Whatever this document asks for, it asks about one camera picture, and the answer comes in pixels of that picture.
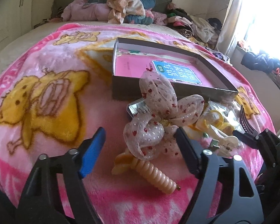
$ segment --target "window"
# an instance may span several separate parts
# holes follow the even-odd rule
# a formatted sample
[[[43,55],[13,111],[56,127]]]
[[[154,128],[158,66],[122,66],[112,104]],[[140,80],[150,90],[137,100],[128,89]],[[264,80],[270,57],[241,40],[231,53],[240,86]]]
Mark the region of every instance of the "window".
[[[254,53],[263,50],[280,60],[280,0],[243,0],[243,6],[243,39]]]

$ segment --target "pink blanket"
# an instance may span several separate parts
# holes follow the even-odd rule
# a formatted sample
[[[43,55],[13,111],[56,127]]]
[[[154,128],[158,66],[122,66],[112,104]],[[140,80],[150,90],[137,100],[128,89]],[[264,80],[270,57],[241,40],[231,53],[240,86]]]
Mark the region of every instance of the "pink blanket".
[[[272,121],[247,80],[229,64],[187,40],[118,26],[66,24],[31,47],[0,76],[0,189],[17,206],[26,178],[41,153],[64,154],[90,138],[99,126],[107,139],[93,172],[84,179],[87,193],[105,223],[178,223],[197,180],[183,159],[153,161],[181,186],[166,196],[135,172],[112,176],[115,156],[124,151],[127,102],[111,93],[112,52],[117,37],[148,40],[201,54],[236,88],[249,95],[258,113],[251,124],[274,132]],[[258,151],[241,156],[253,178],[262,165]],[[62,178],[61,198],[72,216]],[[218,201],[215,194],[213,204]]]

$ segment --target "plastic bag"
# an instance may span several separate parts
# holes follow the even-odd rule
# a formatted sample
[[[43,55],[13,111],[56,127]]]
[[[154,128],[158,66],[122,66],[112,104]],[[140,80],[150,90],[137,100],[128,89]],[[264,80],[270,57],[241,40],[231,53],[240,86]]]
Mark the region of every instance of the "plastic bag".
[[[195,127],[197,129],[206,132],[211,138],[217,140],[216,153],[220,156],[231,157],[238,154],[244,147],[244,144],[232,135],[234,130],[244,133],[244,129],[239,123],[238,109],[240,107],[237,103],[230,103],[228,107],[225,107],[209,101],[208,106],[196,122]]]
[[[230,104],[227,108],[219,103],[209,101],[196,123],[196,128],[203,131],[206,125],[213,125],[228,136],[232,136],[234,130],[244,133],[244,129],[239,123],[239,113],[235,112],[233,107],[237,109],[234,104]]]

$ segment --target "fabric bow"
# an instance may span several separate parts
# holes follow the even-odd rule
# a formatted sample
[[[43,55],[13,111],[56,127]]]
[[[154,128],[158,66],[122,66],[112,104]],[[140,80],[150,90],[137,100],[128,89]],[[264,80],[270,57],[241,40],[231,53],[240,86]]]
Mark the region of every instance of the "fabric bow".
[[[128,149],[142,160],[156,157],[162,149],[178,155],[173,135],[178,127],[197,121],[203,111],[203,97],[195,94],[177,101],[170,81],[150,70],[143,73],[139,86],[151,113],[138,113],[126,124],[123,136]]]

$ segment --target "open box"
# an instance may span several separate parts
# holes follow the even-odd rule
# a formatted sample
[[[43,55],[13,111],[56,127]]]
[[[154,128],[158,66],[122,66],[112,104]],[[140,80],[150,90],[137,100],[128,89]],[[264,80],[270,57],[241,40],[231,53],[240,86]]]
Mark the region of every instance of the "open box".
[[[205,100],[230,102],[238,94],[233,84],[199,54],[149,41],[118,38],[113,51],[113,98],[141,98],[139,78],[147,69],[166,76],[173,83],[177,99],[199,94]]]

